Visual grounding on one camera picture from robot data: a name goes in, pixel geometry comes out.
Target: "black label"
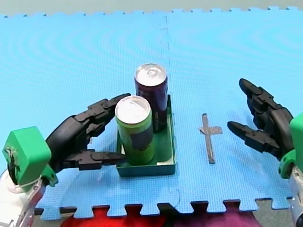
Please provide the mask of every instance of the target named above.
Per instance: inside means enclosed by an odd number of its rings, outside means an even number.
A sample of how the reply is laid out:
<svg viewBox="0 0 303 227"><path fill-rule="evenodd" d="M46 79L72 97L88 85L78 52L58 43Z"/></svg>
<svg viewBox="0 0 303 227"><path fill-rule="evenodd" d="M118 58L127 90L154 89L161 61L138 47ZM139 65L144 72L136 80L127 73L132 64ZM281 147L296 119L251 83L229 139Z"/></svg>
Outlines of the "black label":
<svg viewBox="0 0 303 227"><path fill-rule="evenodd" d="M152 124L150 124L150 126L146 130L140 133L131 134L130 137L134 149L145 150L152 142Z"/></svg>

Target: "robotic hand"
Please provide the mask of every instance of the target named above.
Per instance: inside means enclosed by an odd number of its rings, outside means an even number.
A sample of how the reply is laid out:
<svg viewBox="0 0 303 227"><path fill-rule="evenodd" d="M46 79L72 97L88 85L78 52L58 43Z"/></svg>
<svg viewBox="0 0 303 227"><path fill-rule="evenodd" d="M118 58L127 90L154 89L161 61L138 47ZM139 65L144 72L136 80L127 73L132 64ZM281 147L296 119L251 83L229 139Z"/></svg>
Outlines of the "robotic hand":
<svg viewBox="0 0 303 227"><path fill-rule="evenodd" d="M279 174L289 179L291 211L297 227L303 227L303 114L293 117L285 107L262 87L240 79L240 88L257 130L237 122L228 128L245 144L259 152L268 152L280 161Z"/></svg>
<svg viewBox="0 0 303 227"><path fill-rule="evenodd" d="M66 168L100 169L126 161L122 154L88 149L115 116L123 94L103 99L78 115L68 117L44 140L37 127L12 131L3 154L8 163L0 178L0 227L30 227L35 206L47 185L58 183L56 173Z"/></svg>

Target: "square tray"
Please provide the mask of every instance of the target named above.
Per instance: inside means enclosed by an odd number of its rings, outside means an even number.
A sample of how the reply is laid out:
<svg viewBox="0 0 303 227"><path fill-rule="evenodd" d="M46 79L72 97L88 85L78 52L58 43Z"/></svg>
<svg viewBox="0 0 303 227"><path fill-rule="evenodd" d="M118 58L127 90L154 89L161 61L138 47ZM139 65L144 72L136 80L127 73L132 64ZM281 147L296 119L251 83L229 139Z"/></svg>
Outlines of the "square tray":
<svg viewBox="0 0 303 227"><path fill-rule="evenodd" d="M171 110L170 95L168 95L167 127L161 132L153 135L156 144L154 158L148 164L143 166L133 166L128 162L117 165L117 170L120 177L172 175L175 173L177 160L175 156L175 136L173 130L174 123ZM117 134L116 151L124 154L119 133Z"/></svg>

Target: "aluminum can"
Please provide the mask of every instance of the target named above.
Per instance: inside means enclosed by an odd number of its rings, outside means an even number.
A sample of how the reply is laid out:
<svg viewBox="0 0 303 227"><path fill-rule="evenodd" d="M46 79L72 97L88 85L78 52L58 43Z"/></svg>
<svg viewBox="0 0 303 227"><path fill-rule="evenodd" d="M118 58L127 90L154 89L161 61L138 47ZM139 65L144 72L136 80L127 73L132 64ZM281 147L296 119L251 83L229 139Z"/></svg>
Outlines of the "aluminum can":
<svg viewBox="0 0 303 227"><path fill-rule="evenodd" d="M152 110L140 96L121 99L115 109L118 132L128 162L145 165L155 154L152 130Z"/></svg>
<svg viewBox="0 0 303 227"><path fill-rule="evenodd" d="M158 64L144 64L137 69L134 80L136 94L144 97L151 106L153 132L160 132L167 126L166 71Z"/></svg>

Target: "blue foam mat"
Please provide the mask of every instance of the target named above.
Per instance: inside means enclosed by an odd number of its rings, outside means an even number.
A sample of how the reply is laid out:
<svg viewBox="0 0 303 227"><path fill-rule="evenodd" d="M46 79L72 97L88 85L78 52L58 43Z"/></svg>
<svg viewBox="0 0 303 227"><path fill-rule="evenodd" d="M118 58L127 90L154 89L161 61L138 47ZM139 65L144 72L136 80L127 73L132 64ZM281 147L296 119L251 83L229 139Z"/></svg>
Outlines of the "blue foam mat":
<svg viewBox="0 0 303 227"><path fill-rule="evenodd" d="M209 202L209 212L225 211L226 200L256 210L255 199L263 198L271 198L274 209L287 208L290 192L278 162L245 147L226 127L231 120L253 127L241 77L262 85L293 115L302 111L296 100L303 94L303 13L269 9L0 18L2 144L12 129L36 125L47 137L91 103L134 94L140 64L157 62L169 72L175 175L122 179L114 166L64 170L37 206L44 209L42 219L60 218L62 207L76 207L76 218L88 218L102 205L110 206L109 216L125 215L128 204L142 204L143 215L158 214L158 203L190 213L195 201ZM198 131L202 113L223 129L212 136L215 165L208 164ZM112 121L90 147L114 151L115 135ZM3 158L0 166L5 169Z"/></svg>

